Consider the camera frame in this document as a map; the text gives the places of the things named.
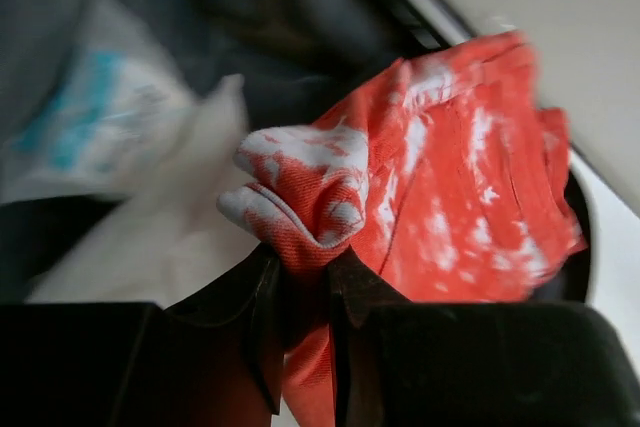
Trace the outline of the white blue tissue pack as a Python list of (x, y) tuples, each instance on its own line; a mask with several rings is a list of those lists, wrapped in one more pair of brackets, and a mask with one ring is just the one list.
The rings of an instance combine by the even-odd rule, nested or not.
[(149, 28), (117, 0), (93, 0), (59, 89), (5, 143), (2, 203), (131, 196), (195, 104)]

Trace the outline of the white cloth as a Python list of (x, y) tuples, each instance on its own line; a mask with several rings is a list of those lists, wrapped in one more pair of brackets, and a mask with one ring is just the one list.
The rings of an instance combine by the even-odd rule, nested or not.
[(225, 77), (154, 177), (38, 282), (30, 303), (150, 301), (171, 306), (243, 260), (256, 238), (218, 210), (250, 177), (233, 154), (247, 135), (240, 75)]

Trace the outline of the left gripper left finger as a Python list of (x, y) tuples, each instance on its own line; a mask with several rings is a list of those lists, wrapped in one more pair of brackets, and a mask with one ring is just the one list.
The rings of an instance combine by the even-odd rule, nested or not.
[(259, 246), (167, 311), (162, 426), (268, 426), (284, 350), (280, 262)]

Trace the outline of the orange white patterned garment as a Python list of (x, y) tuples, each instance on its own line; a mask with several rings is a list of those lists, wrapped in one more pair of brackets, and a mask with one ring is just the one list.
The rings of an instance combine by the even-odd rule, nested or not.
[(413, 301), (521, 301), (586, 245), (568, 120), (535, 75), (515, 31), (400, 59), (315, 122), (248, 135), (251, 181), (219, 209), (274, 248), (296, 311), (349, 249)]

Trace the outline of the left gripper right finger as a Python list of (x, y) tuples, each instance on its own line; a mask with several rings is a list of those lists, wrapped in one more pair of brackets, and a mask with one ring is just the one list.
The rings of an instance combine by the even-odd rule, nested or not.
[(383, 426), (377, 309), (408, 300), (349, 248), (328, 266), (329, 331), (337, 426)]

